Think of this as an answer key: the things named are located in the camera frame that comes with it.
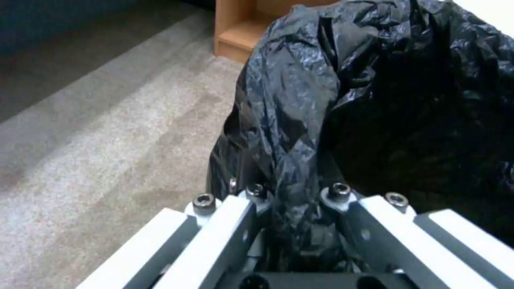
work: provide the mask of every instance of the wooden cabinet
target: wooden cabinet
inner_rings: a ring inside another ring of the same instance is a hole
[[[335,0],[217,0],[214,54],[245,62],[262,33],[291,6],[320,6]]]

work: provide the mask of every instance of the bolt head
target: bolt head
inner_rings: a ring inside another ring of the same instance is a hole
[[[349,185],[343,183],[333,183],[328,189],[328,197],[333,201],[346,201],[350,197],[352,190]]]
[[[246,187],[246,193],[251,197],[256,197],[260,199],[266,198],[266,190],[260,184],[251,184]]]
[[[199,194],[193,199],[193,211],[200,215],[211,214],[216,210],[216,198],[213,194]]]
[[[231,178],[229,183],[228,183],[228,191],[230,194],[233,194],[235,193],[235,190],[237,188],[237,180],[235,179],[235,177]]]
[[[409,200],[400,193],[388,192],[385,194],[385,200],[401,211],[404,211],[409,206]]]

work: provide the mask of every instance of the dark blue wall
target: dark blue wall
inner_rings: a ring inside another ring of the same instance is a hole
[[[0,0],[0,53],[120,10],[137,0]]]

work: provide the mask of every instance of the black plastic bag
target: black plastic bag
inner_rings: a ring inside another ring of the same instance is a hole
[[[318,211],[335,180],[452,208],[513,244],[513,64],[513,39],[453,2],[295,6],[241,72],[207,191],[266,184],[279,270],[338,270],[339,253],[303,257],[339,252]]]

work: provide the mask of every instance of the gray carpet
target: gray carpet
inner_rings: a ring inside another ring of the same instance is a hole
[[[47,64],[36,72],[26,54],[3,59],[0,288],[75,287],[163,207],[203,191],[242,65],[212,55],[213,13],[147,14],[33,48]],[[101,41],[146,35],[149,21],[169,26],[125,52]],[[122,54],[101,63],[98,51]],[[67,63],[73,55],[84,65]]]

